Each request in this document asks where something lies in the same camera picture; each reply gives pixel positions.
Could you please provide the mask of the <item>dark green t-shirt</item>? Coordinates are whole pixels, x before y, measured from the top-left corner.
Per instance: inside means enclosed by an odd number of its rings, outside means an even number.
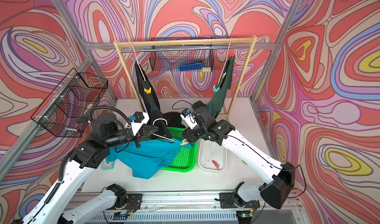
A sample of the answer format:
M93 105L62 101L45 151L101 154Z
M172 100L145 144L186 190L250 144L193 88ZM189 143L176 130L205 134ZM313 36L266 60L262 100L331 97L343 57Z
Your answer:
M216 84L217 87L220 87L220 90L213 94L210 102L207 104L206 108L211 113L213 117L218 117L220 114L224 101L227 95L227 90L231 89L233 71L234 71L234 62L235 57L229 57L224 65L223 72L221 74L221 78Z

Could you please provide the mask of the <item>wooden clothes rack frame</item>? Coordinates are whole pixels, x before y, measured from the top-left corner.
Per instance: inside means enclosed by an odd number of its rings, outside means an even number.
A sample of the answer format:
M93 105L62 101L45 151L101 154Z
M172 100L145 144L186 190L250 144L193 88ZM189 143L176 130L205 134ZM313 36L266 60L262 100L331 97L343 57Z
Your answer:
M114 47L117 51L117 54L122 62L122 66L127 74L127 78L133 86L133 93L135 94L136 98L139 101L140 108L143 109L143 104L141 102L141 99L139 97L139 94L137 93L136 86L133 82L131 73L129 71L129 68L126 64L125 57L122 55L122 48L130 47L132 48L132 52L136 54L135 47L153 47L153 46L174 46L174 45L180 45L181 47L178 50L191 50L190 46L205 46L205 45L211 45L210 49L214 49L214 44L217 45L216 49L220 49L222 44L227 44L228 46L226 49L230 49L232 44L249 44L247 46L247 54L243 63L243 66L240 70L240 76L238 78L237 85L235 87L235 91L233 94L233 97L231 99L231 103L229 108L223 107L225 110L224 114L219 114L217 117L218 119L226 119L229 120L232 112L232 108L234 105L234 102L238 96L239 89L241 87L245 71L247 70L248 63L250 62L250 57L254 51L254 47L256 46L257 42L257 36L252 36L251 38L229 38L229 39L199 39L199 40L171 40L171 41L147 41L147 42L121 42L118 41L113 42Z

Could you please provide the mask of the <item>teal t-shirt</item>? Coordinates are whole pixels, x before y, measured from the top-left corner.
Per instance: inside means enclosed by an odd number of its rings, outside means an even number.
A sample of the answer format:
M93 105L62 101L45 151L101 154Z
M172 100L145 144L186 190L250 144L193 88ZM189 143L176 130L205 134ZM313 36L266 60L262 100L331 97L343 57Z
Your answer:
M136 148L135 143L112 148L105 160L120 160L132 169L133 177L148 180L161 168L169 167L182 148L192 149L193 145L184 145L177 139L146 140L140 143L140 148Z

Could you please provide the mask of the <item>white plastic tray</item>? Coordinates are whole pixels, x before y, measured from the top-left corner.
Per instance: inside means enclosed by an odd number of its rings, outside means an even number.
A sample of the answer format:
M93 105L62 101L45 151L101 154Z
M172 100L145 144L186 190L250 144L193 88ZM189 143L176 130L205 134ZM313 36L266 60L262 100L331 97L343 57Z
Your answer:
M227 155L227 149L218 143L203 139L199 140L198 164L203 170L212 172L224 171L227 167ZM212 160L215 160L219 164L219 170L212 164Z

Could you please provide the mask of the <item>small green clock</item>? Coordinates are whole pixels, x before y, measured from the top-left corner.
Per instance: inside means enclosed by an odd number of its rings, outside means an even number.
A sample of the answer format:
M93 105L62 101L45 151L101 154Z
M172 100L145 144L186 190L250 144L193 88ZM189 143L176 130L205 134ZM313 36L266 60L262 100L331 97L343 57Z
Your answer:
M115 161L107 162L106 160L103 161L101 168L103 170L112 170L115 167Z

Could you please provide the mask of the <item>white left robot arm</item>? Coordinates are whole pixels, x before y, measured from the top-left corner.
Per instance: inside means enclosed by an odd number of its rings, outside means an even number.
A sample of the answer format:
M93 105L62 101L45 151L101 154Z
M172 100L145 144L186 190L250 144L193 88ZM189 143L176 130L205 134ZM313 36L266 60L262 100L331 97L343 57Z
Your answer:
M146 112L126 116L121 110L105 105L91 108L87 119L92 132L84 142L72 149L62 160L58 179L36 207L15 224L84 224L96 214L110 208L122 209L128 203L126 190L112 184L97 197L77 208L65 208L79 187L110 155L112 148L135 144L137 148L158 127L149 125Z

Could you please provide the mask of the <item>yellow clothespin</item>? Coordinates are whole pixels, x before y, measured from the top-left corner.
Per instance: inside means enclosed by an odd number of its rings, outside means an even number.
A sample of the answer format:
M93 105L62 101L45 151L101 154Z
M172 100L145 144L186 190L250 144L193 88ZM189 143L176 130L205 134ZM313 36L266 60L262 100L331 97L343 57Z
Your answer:
M151 88L151 87L149 87L148 89L144 88L144 92L145 92L146 94L151 94L151 92L152 92L152 88Z

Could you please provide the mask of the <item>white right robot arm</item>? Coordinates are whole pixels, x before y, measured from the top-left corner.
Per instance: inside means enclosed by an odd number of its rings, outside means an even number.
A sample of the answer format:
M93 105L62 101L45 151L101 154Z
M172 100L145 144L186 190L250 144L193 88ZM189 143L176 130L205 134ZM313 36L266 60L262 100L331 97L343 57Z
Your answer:
M186 142L193 144L203 139L233 152L262 180L252 194L259 194L271 207L281 209L294 188L296 167L290 162L283 164L262 152L227 120L217 121L203 102L197 101L192 107L193 111L184 109L181 112L181 118L189 126L182 133Z

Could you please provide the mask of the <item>wooden clothespin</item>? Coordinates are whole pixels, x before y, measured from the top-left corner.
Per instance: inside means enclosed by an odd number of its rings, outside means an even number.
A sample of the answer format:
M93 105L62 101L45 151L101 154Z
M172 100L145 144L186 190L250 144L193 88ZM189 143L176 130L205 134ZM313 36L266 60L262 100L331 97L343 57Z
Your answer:
M186 139L182 140L181 142L181 146L185 146L185 145L192 145L191 143L189 143Z

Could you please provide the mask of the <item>green perforated plastic basket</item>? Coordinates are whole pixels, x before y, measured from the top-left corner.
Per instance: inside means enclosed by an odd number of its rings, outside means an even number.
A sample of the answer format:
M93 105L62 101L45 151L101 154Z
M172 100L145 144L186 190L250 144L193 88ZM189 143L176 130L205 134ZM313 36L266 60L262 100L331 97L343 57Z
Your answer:
M197 156L197 143L182 145L184 140L182 133L184 128L168 128L172 139L178 144L169 140L146 140L148 167L152 173L159 170L174 172L188 172L195 166Z

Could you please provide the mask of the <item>metal rail base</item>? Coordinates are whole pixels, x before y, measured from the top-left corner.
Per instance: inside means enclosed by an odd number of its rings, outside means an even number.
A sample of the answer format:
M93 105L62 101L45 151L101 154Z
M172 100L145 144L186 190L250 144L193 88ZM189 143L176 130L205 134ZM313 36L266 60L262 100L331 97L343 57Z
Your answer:
M124 210L98 211L89 224L307 224L298 199L278 210L263 200L227 205L220 190L131 192Z

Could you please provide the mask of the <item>black t-shirt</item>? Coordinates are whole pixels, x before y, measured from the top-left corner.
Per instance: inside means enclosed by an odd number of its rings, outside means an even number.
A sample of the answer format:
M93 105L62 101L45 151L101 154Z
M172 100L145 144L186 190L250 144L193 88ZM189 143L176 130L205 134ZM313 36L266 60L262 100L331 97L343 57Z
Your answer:
M142 97L146 111L149 115L149 119L150 119L149 123L152 125L152 122L155 119L164 118L168 122L167 127L185 128L185 126L182 124L182 118L180 117L179 112L167 112L167 113L161 112L158 97L146 73L141 68L141 66L139 66L139 64L137 63L135 63L134 68L136 72L138 91L139 91L140 96ZM146 94L144 92L144 88L148 89L149 87L152 88L152 92L151 94Z

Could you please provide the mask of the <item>blue stapler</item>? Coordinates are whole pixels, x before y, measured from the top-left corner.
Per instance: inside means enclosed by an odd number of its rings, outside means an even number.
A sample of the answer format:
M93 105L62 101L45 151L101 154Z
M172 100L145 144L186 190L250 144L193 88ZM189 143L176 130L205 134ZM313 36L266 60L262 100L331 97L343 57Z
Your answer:
M179 66L180 71L193 71L193 70L201 70L205 67L205 64L202 61L192 61L183 63Z

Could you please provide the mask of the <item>red clothespin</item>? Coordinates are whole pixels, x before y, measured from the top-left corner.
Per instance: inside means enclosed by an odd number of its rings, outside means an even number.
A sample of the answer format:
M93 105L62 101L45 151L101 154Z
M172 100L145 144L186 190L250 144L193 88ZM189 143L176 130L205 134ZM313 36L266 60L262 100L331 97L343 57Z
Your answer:
M212 160L212 164L215 166L215 168L216 168L217 170L220 169L219 164L218 164L215 160Z

